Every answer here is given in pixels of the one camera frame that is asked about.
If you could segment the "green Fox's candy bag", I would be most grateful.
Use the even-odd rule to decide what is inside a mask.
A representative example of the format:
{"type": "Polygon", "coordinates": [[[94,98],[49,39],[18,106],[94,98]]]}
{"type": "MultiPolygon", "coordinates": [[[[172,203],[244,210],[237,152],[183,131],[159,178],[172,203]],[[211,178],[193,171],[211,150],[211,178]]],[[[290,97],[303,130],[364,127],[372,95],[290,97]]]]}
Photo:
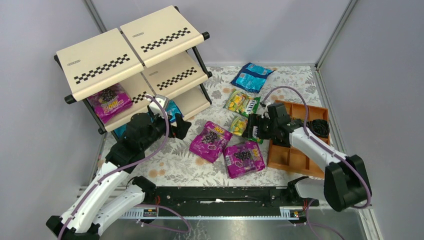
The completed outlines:
{"type": "MultiPolygon", "coordinates": [[[[229,132],[231,132],[232,134],[236,136],[243,137],[242,135],[244,131],[246,130],[247,124],[248,124],[248,119],[246,117],[236,116],[229,127],[229,132]]],[[[258,144],[263,143],[263,140],[258,138],[255,134],[253,134],[252,137],[245,137],[245,139],[256,142],[258,144]]]]}
{"type": "Polygon", "coordinates": [[[223,108],[247,118],[250,114],[257,112],[260,101],[260,96],[249,96],[239,90],[233,89],[223,108]]]}

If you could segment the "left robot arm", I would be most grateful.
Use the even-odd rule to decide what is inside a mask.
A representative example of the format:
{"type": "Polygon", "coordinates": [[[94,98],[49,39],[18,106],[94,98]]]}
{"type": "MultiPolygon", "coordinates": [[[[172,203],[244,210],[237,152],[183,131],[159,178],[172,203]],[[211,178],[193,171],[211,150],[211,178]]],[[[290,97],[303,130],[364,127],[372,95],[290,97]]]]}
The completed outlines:
{"type": "Polygon", "coordinates": [[[137,113],[117,140],[105,163],[78,200],[62,215],[52,215],[46,226],[59,240],[98,240],[124,213],[143,202],[157,200],[156,185],[146,177],[135,177],[131,185],[106,203],[116,187],[142,162],[152,156],[145,151],[161,137],[184,139],[191,127],[181,114],[173,126],[159,114],[137,113]]]}

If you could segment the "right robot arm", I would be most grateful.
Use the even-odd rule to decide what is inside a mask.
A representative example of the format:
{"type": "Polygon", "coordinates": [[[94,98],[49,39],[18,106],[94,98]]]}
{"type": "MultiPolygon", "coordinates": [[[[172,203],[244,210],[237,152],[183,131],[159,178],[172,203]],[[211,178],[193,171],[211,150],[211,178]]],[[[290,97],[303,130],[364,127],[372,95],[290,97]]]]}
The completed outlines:
{"type": "Polygon", "coordinates": [[[371,205],[372,189],[361,157],[342,153],[319,139],[301,119],[292,119],[283,103],[267,105],[267,116],[249,114],[243,137],[256,135],[294,147],[315,161],[323,179],[299,177],[287,184],[293,200],[324,200],[341,212],[347,208],[365,209],[371,205]]]}

